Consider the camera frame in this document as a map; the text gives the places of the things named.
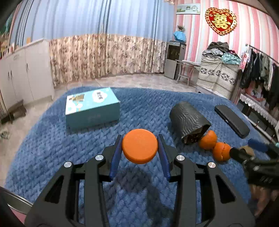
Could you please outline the person's right hand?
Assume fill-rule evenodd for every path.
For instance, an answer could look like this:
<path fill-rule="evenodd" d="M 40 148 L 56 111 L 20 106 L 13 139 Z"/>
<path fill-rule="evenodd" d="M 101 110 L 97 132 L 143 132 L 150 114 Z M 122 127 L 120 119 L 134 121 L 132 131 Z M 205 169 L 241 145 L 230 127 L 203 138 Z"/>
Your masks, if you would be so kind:
<path fill-rule="evenodd" d="M 259 216 L 268 205 L 269 201 L 275 201 L 278 196 L 278 190 L 273 190 L 254 184 L 250 185 L 252 199 L 257 202 L 254 215 Z"/>

